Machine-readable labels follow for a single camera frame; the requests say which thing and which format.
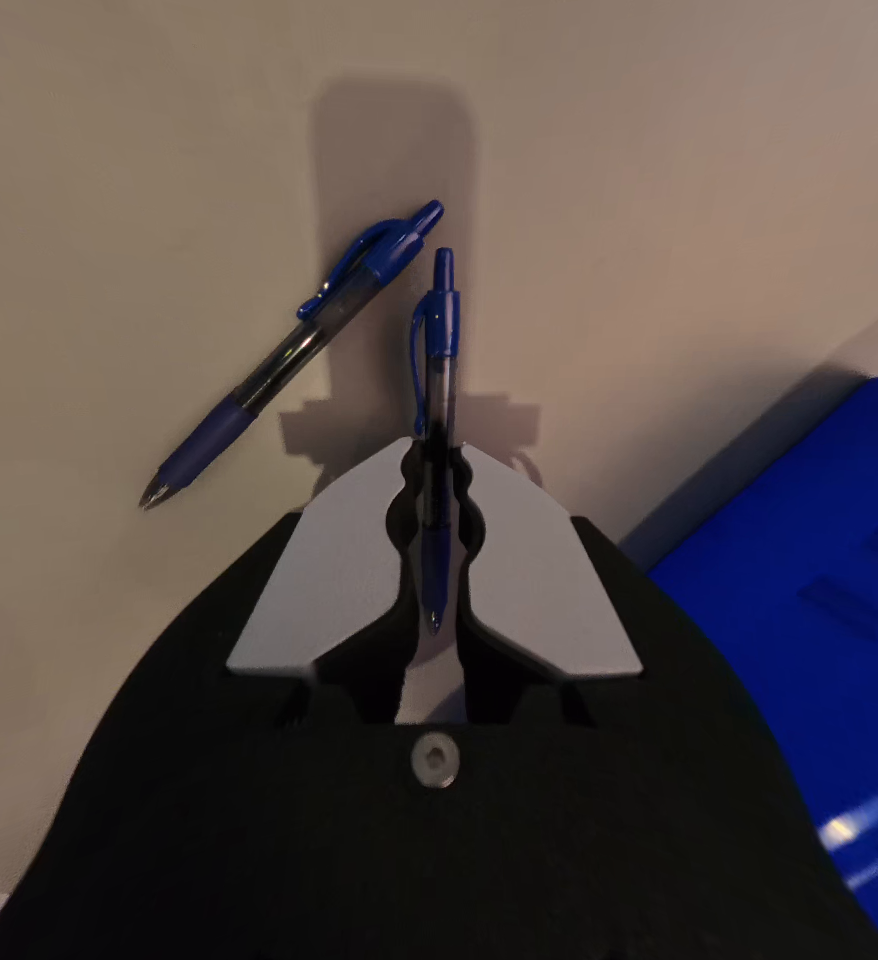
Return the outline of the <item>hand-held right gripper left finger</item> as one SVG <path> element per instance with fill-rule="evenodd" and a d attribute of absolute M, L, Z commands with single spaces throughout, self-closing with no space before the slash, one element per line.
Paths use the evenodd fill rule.
<path fill-rule="evenodd" d="M 344 652 L 360 632 L 397 633 L 399 676 L 417 654 L 420 610 L 406 534 L 417 519 L 407 457 L 411 438 L 394 440 L 308 503 L 227 659 L 234 675 L 316 678 L 323 656 Z"/>

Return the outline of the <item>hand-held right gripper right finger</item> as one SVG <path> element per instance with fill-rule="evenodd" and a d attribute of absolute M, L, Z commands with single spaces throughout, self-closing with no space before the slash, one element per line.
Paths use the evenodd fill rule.
<path fill-rule="evenodd" d="M 483 641 L 560 681 L 636 677 L 642 663 L 570 513 L 469 443 L 454 480 L 461 612 Z"/>

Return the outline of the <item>blue retractable pen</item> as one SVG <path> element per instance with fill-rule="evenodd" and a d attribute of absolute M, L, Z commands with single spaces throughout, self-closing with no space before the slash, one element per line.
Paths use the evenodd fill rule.
<path fill-rule="evenodd" d="M 429 632 L 443 625 L 451 557 L 451 456 L 455 439 L 460 295 L 449 247 L 436 251 L 432 287 L 417 306 L 409 352 L 422 449 L 421 606 Z"/>
<path fill-rule="evenodd" d="M 175 497 L 231 448 L 276 395 L 413 262 L 444 212 L 433 199 L 406 218 L 376 222 L 358 234 L 318 292 L 298 308 L 296 327 L 157 469 L 139 508 L 148 511 Z"/>

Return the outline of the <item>blue plastic bin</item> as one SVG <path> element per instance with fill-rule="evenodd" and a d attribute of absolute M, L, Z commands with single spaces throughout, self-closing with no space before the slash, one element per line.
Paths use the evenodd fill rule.
<path fill-rule="evenodd" d="M 745 685 L 878 928 L 878 377 L 649 577 Z"/>

